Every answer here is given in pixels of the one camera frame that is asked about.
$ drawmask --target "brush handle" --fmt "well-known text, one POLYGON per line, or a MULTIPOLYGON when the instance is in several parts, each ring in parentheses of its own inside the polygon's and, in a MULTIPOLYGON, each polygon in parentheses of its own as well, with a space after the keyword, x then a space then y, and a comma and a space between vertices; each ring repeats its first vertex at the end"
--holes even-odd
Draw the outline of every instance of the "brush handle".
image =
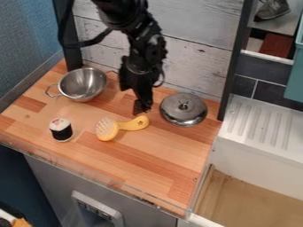
POLYGON ((126 121, 126 122, 117 122, 119 129, 127 130, 127 131, 136 131, 140 129, 146 128, 150 120, 147 118, 147 116, 138 116, 134 120, 126 121))

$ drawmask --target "yellow brush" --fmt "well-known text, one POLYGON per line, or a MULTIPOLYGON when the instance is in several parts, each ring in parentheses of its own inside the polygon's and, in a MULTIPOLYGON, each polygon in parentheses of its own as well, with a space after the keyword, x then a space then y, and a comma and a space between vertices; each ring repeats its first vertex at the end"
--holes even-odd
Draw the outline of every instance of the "yellow brush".
POLYGON ((150 120, 144 115, 136 117, 132 121, 126 122, 117 122, 105 118, 97 123, 96 133, 98 139, 102 141, 109 141, 117 136, 120 129, 127 131, 136 131, 146 128, 149 123, 150 120))

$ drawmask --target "blue wall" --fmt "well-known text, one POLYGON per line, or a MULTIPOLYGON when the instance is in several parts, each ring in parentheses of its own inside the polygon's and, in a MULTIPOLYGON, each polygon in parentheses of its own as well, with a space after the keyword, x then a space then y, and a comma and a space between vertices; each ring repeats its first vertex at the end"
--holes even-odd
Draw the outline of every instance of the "blue wall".
POLYGON ((0 1, 0 97, 59 50, 51 0, 0 1))

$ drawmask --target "pot lid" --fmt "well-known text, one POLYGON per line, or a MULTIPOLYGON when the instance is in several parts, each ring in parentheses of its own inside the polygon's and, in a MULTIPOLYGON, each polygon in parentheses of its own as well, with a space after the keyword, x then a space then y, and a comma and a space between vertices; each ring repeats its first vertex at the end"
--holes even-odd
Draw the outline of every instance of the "pot lid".
POLYGON ((178 93, 163 99, 160 112, 166 120, 173 124, 189 127, 206 118, 207 106, 196 95, 178 93))

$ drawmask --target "black robotic arm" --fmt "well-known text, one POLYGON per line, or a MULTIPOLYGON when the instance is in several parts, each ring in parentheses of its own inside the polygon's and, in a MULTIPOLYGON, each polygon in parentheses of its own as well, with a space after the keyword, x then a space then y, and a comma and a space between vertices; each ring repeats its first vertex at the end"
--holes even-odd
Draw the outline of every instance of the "black robotic arm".
POLYGON ((157 21, 147 11, 146 0, 91 0, 99 9, 102 21, 108 26, 94 39, 78 43, 65 43, 66 20, 74 0, 66 7, 66 14, 59 23, 58 39, 65 48, 85 47, 101 42, 112 30, 119 30, 128 37, 129 56, 122 57, 119 71, 120 89, 132 89, 137 100, 133 114, 152 108, 152 87, 164 82, 163 59, 167 55, 166 42, 157 21), (156 85, 162 74, 162 82, 156 85))

